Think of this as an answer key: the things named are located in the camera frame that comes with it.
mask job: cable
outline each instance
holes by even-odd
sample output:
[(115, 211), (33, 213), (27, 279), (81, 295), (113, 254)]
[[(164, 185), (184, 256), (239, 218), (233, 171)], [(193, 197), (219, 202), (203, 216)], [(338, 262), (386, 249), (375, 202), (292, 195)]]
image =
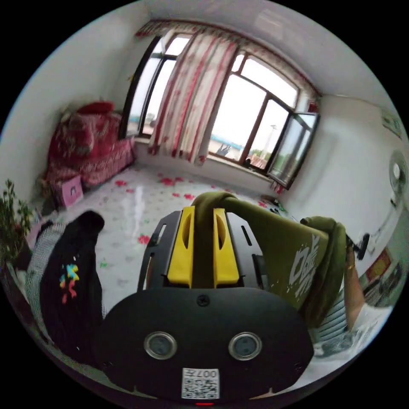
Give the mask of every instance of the cable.
[(391, 207), (389, 208), (388, 215), (386, 216), (386, 218), (385, 218), (385, 220), (383, 221), (383, 223), (380, 225), (380, 227), (378, 228), (378, 230), (376, 230), (376, 232), (375, 232), (374, 234), (371, 234), (371, 237), (374, 238), (375, 243), (377, 242), (380, 233), (381, 233), (382, 230), (385, 228), (386, 224), (388, 223), (388, 221), (389, 221), (390, 217), (392, 216), (393, 211), (394, 211), (395, 209), (397, 209), (397, 207), (394, 207), (394, 206), (391, 205)]

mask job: green leaves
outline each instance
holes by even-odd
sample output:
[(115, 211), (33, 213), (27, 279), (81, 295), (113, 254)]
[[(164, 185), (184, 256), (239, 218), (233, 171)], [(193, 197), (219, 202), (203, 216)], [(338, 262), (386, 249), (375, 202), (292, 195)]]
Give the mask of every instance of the green leaves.
[(0, 260), (13, 261), (19, 254), (23, 240), (31, 229), (30, 211), (26, 202), (18, 199), (16, 214), (14, 183), (7, 179), (3, 198), (0, 198)]

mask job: black jacket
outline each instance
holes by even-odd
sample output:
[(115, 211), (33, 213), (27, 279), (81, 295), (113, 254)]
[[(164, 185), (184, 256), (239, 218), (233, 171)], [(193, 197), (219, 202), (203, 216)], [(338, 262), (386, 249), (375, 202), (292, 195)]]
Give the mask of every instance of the black jacket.
[(41, 313), (52, 341), (65, 355), (94, 367), (92, 342), (103, 320), (95, 245), (103, 227), (104, 219), (93, 211), (67, 224), (40, 283)]

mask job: white shirt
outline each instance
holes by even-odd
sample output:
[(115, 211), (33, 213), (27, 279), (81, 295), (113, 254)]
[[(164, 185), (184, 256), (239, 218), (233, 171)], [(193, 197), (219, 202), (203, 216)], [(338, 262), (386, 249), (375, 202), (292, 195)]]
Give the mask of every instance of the white shirt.
[[(285, 393), (306, 386), (347, 363), (366, 348), (378, 335), (391, 311), (392, 307), (375, 308), (364, 304), (352, 330), (330, 341), (315, 344), (314, 356), (301, 377), (293, 386), (279, 393)], [(273, 395), (277, 394), (267, 393), (258, 397)]]

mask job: green towel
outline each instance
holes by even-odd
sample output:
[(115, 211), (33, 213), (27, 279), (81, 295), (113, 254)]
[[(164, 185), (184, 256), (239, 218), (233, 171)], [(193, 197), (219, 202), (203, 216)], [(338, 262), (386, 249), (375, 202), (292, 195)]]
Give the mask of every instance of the green towel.
[[(325, 218), (318, 218), (320, 223), (317, 218), (305, 219), (307, 222), (302, 225), (225, 192), (201, 194), (192, 205), (195, 206), (193, 288), (213, 287), (213, 209), (221, 207), (250, 225), (263, 252), (269, 291), (299, 310), (309, 327), (317, 325), (325, 317), (331, 307), (330, 301), (335, 300), (339, 292), (342, 268), (345, 267), (345, 245), (340, 239), (343, 235), (345, 242), (342, 225), (336, 224), (337, 228), (331, 229), (335, 222)], [(302, 249), (304, 253), (312, 250), (314, 241), (319, 243), (315, 251), (316, 273), (309, 282), (310, 287), (305, 285), (304, 288), (300, 285), (301, 279), (291, 280), (294, 271), (296, 275), (301, 271), (299, 266), (294, 269), (294, 257), (303, 253)]]
[(326, 217), (307, 217), (301, 224), (324, 231), (329, 241), (324, 259), (317, 268), (300, 314), (310, 328), (318, 328), (335, 302), (346, 268), (346, 231), (341, 223)]

